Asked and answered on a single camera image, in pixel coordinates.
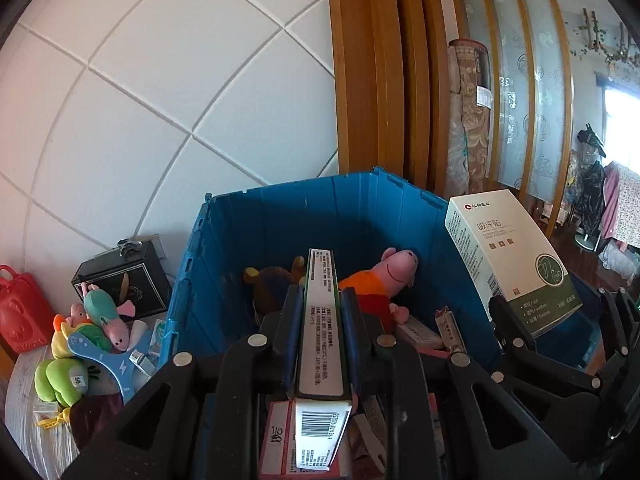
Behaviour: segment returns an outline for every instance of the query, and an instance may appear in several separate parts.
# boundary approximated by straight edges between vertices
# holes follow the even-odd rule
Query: yellow plastic clip
[[[62,413],[59,413],[54,418],[45,418],[44,420],[39,420],[36,422],[36,426],[39,428],[44,428],[45,430],[50,430],[51,428],[55,428],[60,422],[69,423],[69,414],[71,408],[65,408],[62,410]]]

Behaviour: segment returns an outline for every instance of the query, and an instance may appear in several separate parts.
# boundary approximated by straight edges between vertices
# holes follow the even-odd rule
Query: red plastic container
[[[53,337],[54,313],[36,280],[2,265],[12,279],[0,276],[0,335],[18,354],[44,346]]]

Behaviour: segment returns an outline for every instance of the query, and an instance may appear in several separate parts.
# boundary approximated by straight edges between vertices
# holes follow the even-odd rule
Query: blue plastic crate
[[[289,268],[309,248],[331,249],[338,279],[369,269],[388,247],[419,258],[415,285],[398,304],[437,330],[434,313],[448,305],[469,353],[484,367],[498,355],[476,288],[444,227],[447,202],[381,168],[212,197],[200,209],[169,306],[161,363],[179,351],[203,356],[257,330],[245,267]],[[540,350],[580,364],[593,326],[572,316],[539,339]],[[576,348],[582,341],[584,348]]]

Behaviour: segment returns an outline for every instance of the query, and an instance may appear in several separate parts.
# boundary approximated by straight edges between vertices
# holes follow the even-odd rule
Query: brown plush toy
[[[305,259],[302,256],[295,257],[291,272],[282,267],[267,267],[263,270],[247,267],[244,270],[244,282],[254,286],[254,312],[258,324],[267,314],[282,309],[289,285],[297,285],[305,273]]]

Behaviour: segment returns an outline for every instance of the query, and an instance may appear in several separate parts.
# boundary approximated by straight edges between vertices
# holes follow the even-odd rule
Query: wooden floor
[[[589,253],[578,247],[574,242],[574,234],[573,228],[558,228],[550,240],[567,270],[574,272],[595,288],[602,287],[614,291],[624,287],[632,298],[637,299],[640,295],[640,279],[636,278],[631,286],[628,286],[626,280],[618,273],[602,267],[596,253]]]

